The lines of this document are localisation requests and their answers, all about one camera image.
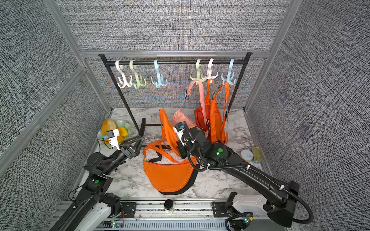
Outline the blue hook far right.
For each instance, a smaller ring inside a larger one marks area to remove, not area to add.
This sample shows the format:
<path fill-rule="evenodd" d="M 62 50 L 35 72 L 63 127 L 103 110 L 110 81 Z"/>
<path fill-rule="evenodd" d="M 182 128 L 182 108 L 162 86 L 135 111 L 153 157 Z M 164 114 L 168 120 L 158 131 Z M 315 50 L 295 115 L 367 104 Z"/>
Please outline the blue hook far right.
<path fill-rule="evenodd" d="M 232 72 L 234 61 L 235 61 L 235 59 L 230 59 L 230 63 L 229 63 L 229 66 L 228 66 L 228 73 L 227 73 L 226 78 L 224 78 L 223 73 L 221 74 L 221 79 L 223 81 L 223 85 L 225 85 L 226 83 L 228 83 L 229 85 L 235 85 L 235 83 L 236 83 L 236 80 L 234 79 L 235 73 Z"/>

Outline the round bread bun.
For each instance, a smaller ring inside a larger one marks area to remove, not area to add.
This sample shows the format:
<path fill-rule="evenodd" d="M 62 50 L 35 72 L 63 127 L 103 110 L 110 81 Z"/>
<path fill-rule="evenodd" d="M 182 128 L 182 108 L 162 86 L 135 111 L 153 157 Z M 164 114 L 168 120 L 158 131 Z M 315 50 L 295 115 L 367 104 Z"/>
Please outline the round bread bun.
<path fill-rule="evenodd" d="M 108 131 L 115 130 L 117 128 L 117 125 L 114 120 L 107 118 L 104 120 L 101 128 L 101 132 L 103 136 L 107 135 Z"/>

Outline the yellow mango piece small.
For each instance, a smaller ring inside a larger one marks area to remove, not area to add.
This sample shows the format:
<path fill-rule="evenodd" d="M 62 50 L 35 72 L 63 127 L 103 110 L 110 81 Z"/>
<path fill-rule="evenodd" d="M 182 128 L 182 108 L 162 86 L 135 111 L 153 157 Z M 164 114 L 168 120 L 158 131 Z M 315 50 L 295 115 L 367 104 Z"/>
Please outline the yellow mango piece small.
<path fill-rule="evenodd" d="M 119 135 L 122 137 L 127 137 L 129 136 L 128 131 L 126 130 L 125 127 L 118 127 Z"/>

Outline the bright orange waist bag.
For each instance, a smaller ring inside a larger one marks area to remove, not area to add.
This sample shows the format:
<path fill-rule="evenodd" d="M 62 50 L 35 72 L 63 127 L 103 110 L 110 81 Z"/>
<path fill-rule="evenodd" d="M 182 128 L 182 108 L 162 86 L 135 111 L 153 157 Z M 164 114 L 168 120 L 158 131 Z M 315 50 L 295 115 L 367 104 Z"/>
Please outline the bright orange waist bag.
<path fill-rule="evenodd" d="M 225 88 L 224 96 L 224 111 L 223 116 L 217 106 L 217 95 L 222 88 Z M 222 144 L 228 144 L 228 110 L 226 108 L 229 97 L 229 84 L 221 84 L 217 91 L 213 91 L 212 99 L 210 100 L 210 140 L 212 143 L 220 141 Z"/>

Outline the black metal clothes rack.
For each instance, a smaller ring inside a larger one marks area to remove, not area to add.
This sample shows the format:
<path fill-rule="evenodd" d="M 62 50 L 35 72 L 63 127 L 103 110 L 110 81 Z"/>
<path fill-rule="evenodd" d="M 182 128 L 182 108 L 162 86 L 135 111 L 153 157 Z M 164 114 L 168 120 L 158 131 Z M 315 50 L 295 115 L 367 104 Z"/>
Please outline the black metal clothes rack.
<path fill-rule="evenodd" d="M 238 79 L 237 79 L 237 81 L 235 83 L 233 94 L 232 94 L 231 99 L 230 99 L 230 101 L 229 101 L 229 103 L 227 105 L 227 110 L 225 112 L 225 118 L 228 118 L 228 113 L 229 113 L 229 111 L 230 111 L 230 109 L 232 107 L 232 104 L 233 104 L 234 99 L 236 97 L 236 94 L 238 92 L 238 88 L 240 86 L 241 80 L 243 78 L 243 75 L 245 73 L 245 70 L 247 68 L 247 65 L 248 65 L 248 63 L 249 63 L 250 58 L 251 58 L 252 55 L 253 55 L 252 52 L 247 52 L 246 55 L 245 55 L 245 58 L 243 60 L 240 59 L 240 60 L 234 60 L 234 61 L 232 61 L 230 59 L 230 60 L 216 60 L 214 62 L 215 64 L 241 64 L 242 65 L 242 68 L 241 68 L 239 77 L 238 77 Z M 116 87 L 116 90 L 117 90 L 117 92 L 118 92 L 118 94 L 119 94 L 122 102 L 124 103 L 125 108 L 128 111 L 129 116 L 130 116 L 130 118 L 131 118 L 131 120 L 132 120 L 132 122 L 133 122 L 133 124 L 134 124 L 134 126 L 135 126 L 135 128 L 137 130 L 137 132 L 138 132 L 138 136 L 140 136 L 140 137 L 143 138 L 144 137 L 144 132 L 145 132 L 145 127 L 146 126 L 159 126 L 160 124 L 147 124 L 146 123 L 146 119 L 143 119 L 141 126 L 140 127 L 138 126 L 138 124 L 136 122 L 136 119 L 134 118 L 134 116 L 132 114 L 132 111 L 131 111 L 131 109 L 130 109 L 127 101 L 126 101 L 126 98 L 124 97 L 124 95 L 123 95 L 123 93 L 121 91 L 120 85 L 118 84 L 118 82 L 117 82 L 117 80 L 116 80 L 116 78 L 115 78 L 115 76 L 114 76 L 114 74 L 112 72 L 111 67 L 115 65 L 115 62 L 114 61 L 108 61 L 107 58 L 106 58 L 106 56 L 104 54 L 99 54 L 98 56 L 101 58 L 104 66 L 105 66 L 105 68 L 107 69 L 108 74 L 109 74 L 111 80 L 113 81 L 113 84 Z M 196 60 L 174 60 L 174 59 L 170 59 L 170 60 L 159 60 L 158 61 L 158 64 L 164 64 L 164 65 L 183 64 L 183 65 L 187 65 L 187 64 L 197 64 L 197 61 Z"/>

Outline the blue hook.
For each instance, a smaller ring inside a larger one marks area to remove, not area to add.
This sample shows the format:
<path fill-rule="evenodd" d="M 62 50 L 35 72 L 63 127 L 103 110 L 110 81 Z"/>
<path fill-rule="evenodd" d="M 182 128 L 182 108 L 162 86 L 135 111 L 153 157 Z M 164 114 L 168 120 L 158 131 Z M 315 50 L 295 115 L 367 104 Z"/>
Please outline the blue hook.
<path fill-rule="evenodd" d="M 232 72 L 234 61 L 235 61 L 235 59 L 230 59 L 230 63 L 229 63 L 229 66 L 228 66 L 228 73 L 227 73 L 226 78 L 224 78 L 223 73 L 221 74 L 221 79 L 223 81 L 223 85 L 225 85 L 226 83 L 228 83 L 229 85 L 235 85 L 235 83 L 236 83 L 236 80 L 234 79 L 235 73 Z"/>
<path fill-rule="evenodd" d="M 157 81 L 155 82 L 153 80 L 153 78 L 151 78 L 152 84 L 154 84 L 156 86 L 156 88 L 158 88 L 158 89 L 160 87 L 166 87 L 168 85 L 168 80 L 166 80 L 166 82 L 164 82 L 163 75 L 160 73 L 160 70 L 159 70 L 158 60 L 154 60 L 154 67 L 155 67 L 155 71 L 156 71 L 156 75 L 157 75 Z"/>

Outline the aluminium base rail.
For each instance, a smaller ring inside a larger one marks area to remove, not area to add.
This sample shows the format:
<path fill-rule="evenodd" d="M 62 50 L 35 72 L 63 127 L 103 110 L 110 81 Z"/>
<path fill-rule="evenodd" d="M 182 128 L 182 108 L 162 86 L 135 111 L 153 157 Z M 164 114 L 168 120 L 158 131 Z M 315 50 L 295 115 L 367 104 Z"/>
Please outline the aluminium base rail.
<path fill-rule="evenodd" d="M 229 215 L 225 204 L 227 199 L 179 199 L 173 201 L 171 210 L 165 209 L 166 198 L 123 198 L 124 215 L 111 214 L 111 208 L 103 203 L 92 207 L 88 218 L 84 218 L 78 231 L 226 231 L 225 220 Z M 239 212 L 252 212 L 253 221 L 246 231 L 300 231 L 298 225 L 291 228 L 273 222 L 263 209 L 267 200 L 261 195 L 237 195 L 232 207 Z M 71 205 L 69 201 L 60 202 L 50 230 Z"/>

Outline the pink waist bag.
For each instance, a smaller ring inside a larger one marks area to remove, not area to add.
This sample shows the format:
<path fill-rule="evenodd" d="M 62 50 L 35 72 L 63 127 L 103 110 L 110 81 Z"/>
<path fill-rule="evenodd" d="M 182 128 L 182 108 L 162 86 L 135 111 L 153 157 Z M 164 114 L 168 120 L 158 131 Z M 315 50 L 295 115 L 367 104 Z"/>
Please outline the pink waist bag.
<path fill-rule="evenodd" d="M 194 123 L 191 119 L 189 119 L 186 115 L 183 114 L 181 111 L 182 106 L 186 102 L 186 98 L 191 94 L 192 88 L 195 84 L 198 84 L 198 89 L 199 89 L 199 99 L 200 99 L 200 104 L 201 104 L 201 114 L 203 118 L 201 120 L 206 124 L 208 121 L 206 118 L 206 105 L 205 105 L 205 98 L 204 98 L 204 86 L 201 81 L 194 80 L 192 81 L 188 89 L 184 93 L 184 101 L 181 104 L 180 108 L 175 112 L 175 114 L 172 116 L 171 124 L 172 126 L 175 126 L 176 124 L 180 122 L 186 122 L 189 128 L 193 128 L 196 126 L 196 123 Z"/>

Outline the white hook far left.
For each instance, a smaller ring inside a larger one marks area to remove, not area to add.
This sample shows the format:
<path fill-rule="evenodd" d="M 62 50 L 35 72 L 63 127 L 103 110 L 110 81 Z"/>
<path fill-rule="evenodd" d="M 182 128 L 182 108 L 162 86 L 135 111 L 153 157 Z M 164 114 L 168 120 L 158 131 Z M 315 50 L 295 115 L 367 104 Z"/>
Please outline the white hook far left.
<path fill-rule="evenodd" d="M 132 77 L 129 78 L 129 80 L 127 80 L 124 72 L 123 72 L 123 65 L 120 65 L 120 60 L 116 60 L 115 61 L 115 67 L 117 69 L 117 71 L 120 73 L 120 76 L 118 77 L 118 80 L 119 82 L 117 83 L 118 87 L 121 88 L 121 89 L 124 89 L 125 87 L 132 87 L 133 86 L 133 83 L 132 83 Z"/>

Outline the orange bag bottom pile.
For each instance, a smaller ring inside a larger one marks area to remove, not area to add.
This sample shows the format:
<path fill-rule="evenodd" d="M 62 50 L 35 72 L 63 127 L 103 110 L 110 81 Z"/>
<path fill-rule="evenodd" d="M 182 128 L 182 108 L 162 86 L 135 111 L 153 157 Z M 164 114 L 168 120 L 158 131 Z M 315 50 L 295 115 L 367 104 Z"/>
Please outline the orange bag bottom pile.
<path fill-rule="evenodd" d="M 172 163 L 169 165 L 159 164 L 144 160 L 144 172 L 150 180 L 152 186 L 163 195 L 178 195 L 190 189 L 197 178 L 198 172 L 193 168 L 197 161 L 195 157 L 191 160 L 177 162 L 166 151 L 148 145 L 143 153 L 146 155 L 148 150 L 153 150 Z"/>

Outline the white hook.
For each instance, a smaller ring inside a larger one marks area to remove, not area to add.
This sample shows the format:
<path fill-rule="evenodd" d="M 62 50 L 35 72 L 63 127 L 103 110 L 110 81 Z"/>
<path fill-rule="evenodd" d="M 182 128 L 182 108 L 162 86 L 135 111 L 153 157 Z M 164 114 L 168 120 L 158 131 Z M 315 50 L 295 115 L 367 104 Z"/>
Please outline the white hook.
<path fill-rule="evenodd" d="M 206 74 L 206 77 L 204 77 L 205 80 L 214 80 L 215 78 L 218 77 L 218 72 L 216 73 L 216 75 L 212 75 L 212 67 L 214 66 L 213 64 L 214 62 L 214 59 L 211 58 L 208 62 L 208 66 L 207 66 L 207 74 Z"/>
<path fill-rule="evenodd" d="M 115 67 L 117 69 L 117 71 L 120 73 L 120 76 L 118 77 L 118 80 L 119 82 L 117 83 L 118 87 L 121 88 L 121 89 L 124 89 L 125 87 L 132 87 L 133 86 L 133 83 L 132 83 L 132 77 L 129 78 L 129 80 L 127 80 L 124 72 L 123 72 L 123 65 L 120 65 L 120 60 L 116 60 L 115 61 Z"/>

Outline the green hook middle right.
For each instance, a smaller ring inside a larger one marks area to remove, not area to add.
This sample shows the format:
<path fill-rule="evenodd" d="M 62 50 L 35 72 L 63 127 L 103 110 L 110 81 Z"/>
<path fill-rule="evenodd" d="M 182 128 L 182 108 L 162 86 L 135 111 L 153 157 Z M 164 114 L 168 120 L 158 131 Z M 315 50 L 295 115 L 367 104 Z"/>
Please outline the green hook middle right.
<path fill-rule="evenodd" d="M 195 65 L 196 77 L 193 78 L 192 74 L 190 74 L 190 79 L 192 81 L 199 81 L 199 82 L 205 82 L 206 81 L 206 78 L 204 78 L 202 73 L 201 73 L 201 63 L 200 62 L 201 62 L 201 59 L 197 59 L 196 65 Z"/>

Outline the dark orange waist bag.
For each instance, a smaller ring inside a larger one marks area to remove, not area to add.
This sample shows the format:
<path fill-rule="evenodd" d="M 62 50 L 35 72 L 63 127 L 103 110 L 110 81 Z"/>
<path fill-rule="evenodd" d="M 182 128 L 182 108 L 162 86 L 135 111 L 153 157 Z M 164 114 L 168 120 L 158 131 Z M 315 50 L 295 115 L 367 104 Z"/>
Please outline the dark orange waist bag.
<path fill-rule="evenodd" d="M 205 106 L 199 106 L 195 109 L 196 125 L 207 133 L 207 139 L 212 141 L 216 137 L 216 119 L 215 119 L 215 99 L 214 82 L 207 80 L 207 93 L 205 96 Z"/>

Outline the green glass fruit plate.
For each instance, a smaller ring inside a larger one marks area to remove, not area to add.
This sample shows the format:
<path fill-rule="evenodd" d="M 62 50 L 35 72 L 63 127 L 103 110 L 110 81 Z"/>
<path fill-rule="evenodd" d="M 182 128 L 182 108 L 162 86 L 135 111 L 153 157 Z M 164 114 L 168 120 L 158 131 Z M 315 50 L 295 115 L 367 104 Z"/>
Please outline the green glass fruit plate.
<path fill-rule="evenodd" d="M 121 120 L 121 119 L 114 120 L 114 121 L 115 121 L 115 123 L 117 125 L 117 128 L 118 127 L 125 127 L 126 130 L 128 131 L 129 136 L 131 135 L 131 125 L 129 123 L 127 123 L 127 122 L 125 122 L 124 120 Z M 100 144 L 105 145 L 105 146 L 111 148 L 111 145 L 110 144 L 107 145 L 107 144 L 104 143 L 104 136 L 102 135 L 101 129 L 98 132 L 97 139 L 100 142 Z"/>

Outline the black waist bag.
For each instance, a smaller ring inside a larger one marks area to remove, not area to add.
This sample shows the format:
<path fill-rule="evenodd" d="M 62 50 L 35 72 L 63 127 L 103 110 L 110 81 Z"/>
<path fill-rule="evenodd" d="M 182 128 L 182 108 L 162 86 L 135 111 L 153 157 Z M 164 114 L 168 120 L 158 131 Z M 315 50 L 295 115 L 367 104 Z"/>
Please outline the black waist bag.
<path fill-rule="evenodd" d="M 193 168 L 198 167 L 194 157 L 184 164 L 158 165 L 156 168 L 156 189 L 164 195 L 178 195 L 193 186 L 198 172 Z"/>

